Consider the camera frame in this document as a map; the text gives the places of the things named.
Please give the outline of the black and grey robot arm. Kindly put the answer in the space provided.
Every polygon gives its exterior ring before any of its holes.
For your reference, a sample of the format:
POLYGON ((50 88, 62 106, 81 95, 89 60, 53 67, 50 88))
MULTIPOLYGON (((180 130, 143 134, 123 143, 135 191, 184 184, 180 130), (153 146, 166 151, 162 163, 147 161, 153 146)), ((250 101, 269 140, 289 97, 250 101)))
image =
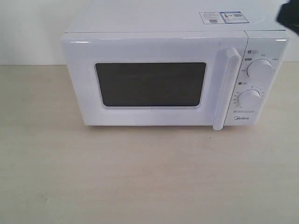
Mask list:
POLYGON ((283 4, 276 21, 299 35, 299 0, 290 0, 283 4))

